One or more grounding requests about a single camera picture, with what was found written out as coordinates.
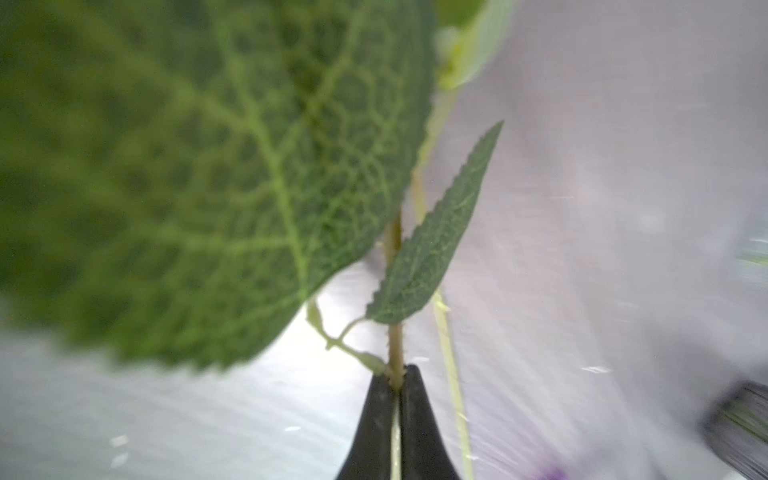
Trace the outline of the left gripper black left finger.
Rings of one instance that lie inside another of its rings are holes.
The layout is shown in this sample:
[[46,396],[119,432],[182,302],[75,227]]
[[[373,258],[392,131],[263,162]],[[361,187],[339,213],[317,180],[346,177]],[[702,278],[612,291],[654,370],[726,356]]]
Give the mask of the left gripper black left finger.
[[373,375],[358,426],[337,480],[390,480],[395,392],[385,375]]

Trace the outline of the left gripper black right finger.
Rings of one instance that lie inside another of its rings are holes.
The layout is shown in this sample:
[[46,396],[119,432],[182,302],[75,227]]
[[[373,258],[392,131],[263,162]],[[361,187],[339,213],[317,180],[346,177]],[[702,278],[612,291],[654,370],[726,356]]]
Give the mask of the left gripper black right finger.
[[401,478],[460,480],[454,467],[417,365],[405,367],[400,393]]

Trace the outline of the blue purple glass vase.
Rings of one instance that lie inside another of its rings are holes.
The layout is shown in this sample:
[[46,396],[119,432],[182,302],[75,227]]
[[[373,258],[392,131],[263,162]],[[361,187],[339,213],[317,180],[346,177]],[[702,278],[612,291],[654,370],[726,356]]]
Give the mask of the blue purple glass vase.
[[745,479],[767,478],[766,385],[735,385],[704,416],[700,431],[709,449]]

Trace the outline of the pink carnation stem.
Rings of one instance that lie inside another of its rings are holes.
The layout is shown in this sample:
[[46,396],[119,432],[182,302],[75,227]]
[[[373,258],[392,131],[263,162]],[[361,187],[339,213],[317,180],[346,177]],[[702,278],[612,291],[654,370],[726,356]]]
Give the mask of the pink carnation stem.
[[5,1],[1,326],[117,363],[256,358],[339,272],[382,246],[363,313],[389,353],[348,348],[395,392],[405,321],[473,215],[494,125],[410,236],[460,89],[514,1]]

